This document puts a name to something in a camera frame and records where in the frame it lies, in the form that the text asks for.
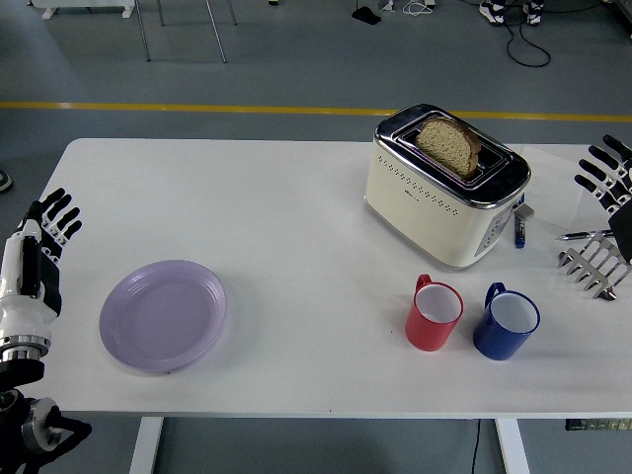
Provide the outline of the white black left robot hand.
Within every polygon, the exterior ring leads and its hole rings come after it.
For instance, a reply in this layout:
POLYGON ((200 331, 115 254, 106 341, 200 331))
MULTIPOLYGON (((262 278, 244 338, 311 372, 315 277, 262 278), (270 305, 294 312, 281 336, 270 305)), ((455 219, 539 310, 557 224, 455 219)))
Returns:
POLYGON ((1 336, 50 337, 62 306, 59 262, 82 226, 80 209, 59 188, 34 201, 7 239, 1 267, 1 336))

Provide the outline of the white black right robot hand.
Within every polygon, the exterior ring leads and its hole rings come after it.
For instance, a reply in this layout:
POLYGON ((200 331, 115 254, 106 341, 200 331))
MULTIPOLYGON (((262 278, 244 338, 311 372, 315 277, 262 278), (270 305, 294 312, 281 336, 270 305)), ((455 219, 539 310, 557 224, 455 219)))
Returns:
POLYGON ((608 151, 591 145, 597 161, 581 159, 584 175, 575 182, 593 195, 608 214, 608 225, 624 261, 631 263, 631 148, 610 134, 602 141, 608 151))

